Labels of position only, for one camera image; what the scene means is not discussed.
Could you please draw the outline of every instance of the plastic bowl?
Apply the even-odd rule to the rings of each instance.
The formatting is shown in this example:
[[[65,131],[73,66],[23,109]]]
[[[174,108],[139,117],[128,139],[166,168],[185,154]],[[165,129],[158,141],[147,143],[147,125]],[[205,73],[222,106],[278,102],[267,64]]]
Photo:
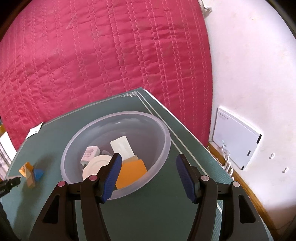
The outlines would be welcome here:
[[[161,169],[170,151],[170,133],[153,115],[125,111],[101,117],[78,131],[66,146],[61,174],[67,183],[82,182],[80,160],[88,146],[113,154],[110,141],[126,136],[135,155],[145,163],[147,173],[127,187],[114,190],[110,199],[126,196],[148,183]]]

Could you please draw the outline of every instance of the paper scrap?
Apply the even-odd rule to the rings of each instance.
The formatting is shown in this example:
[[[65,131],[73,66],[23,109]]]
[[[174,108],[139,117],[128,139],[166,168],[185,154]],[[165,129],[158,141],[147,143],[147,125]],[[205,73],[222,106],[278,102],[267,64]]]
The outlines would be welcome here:
[[[41,122],[38,126],[36,126],[34,128],[31,128],[30,131],[29,131],[29,133],[28,133],[28,135],[26,136],[25,140],[27,138],[29,138],[30,136],[38,133],[40,131],[40,129],[41,129],[42,124],[43,124],[43,122]]]

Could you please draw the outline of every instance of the green table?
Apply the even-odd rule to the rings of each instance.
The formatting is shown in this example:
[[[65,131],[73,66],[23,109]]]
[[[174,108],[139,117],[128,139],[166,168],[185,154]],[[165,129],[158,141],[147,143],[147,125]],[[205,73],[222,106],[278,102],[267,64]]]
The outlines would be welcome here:
[[[128,196],[109,200],[101,205],[111,240],[187,240],[197,205],[186,197],[176,169],[176,156],[184,153],[191,165],[217,182],[230,183],[232,180],[206,148],[142,88],[91,103],[47,122],[38,134],[23,143],[8,174],[19,175],[19,168],[27,161],[35,165],[35,168],[43,169],[45,174],[32,190],[22,178],[21,185],[13,188],[1,201],[19,238],[28,240],[44,203],[56,184],[62,180],[60,162],[69,140],[91,121],[120,111],[146,112],[163,120],[170,130],[171,149],[162,169],[149,183]],[[221,207],[222,203],[219,201],[212,240],[218,240],[219,237]],[[86,238],[80,201],[77,201],[76,209],[79,238],[84,241]]]

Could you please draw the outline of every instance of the white panel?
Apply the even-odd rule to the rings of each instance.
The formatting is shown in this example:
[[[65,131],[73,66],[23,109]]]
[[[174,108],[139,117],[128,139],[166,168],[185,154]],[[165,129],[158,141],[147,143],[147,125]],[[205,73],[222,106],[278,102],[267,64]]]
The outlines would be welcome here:
[[[230,151],[230,158],[240,169],[246,167],[254,154],[260,133],[222,107],[218,108],[213,141]]]

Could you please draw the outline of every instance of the red quilted fabric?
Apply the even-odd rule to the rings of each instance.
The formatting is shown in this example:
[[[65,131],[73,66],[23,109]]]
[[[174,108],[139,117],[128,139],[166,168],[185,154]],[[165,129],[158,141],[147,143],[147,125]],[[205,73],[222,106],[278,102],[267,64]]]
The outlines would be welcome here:
[[[32,0],[0,55],[0,115],[16,149],[40,122],[137,87],[207,144],[212,70],[197,0]]]

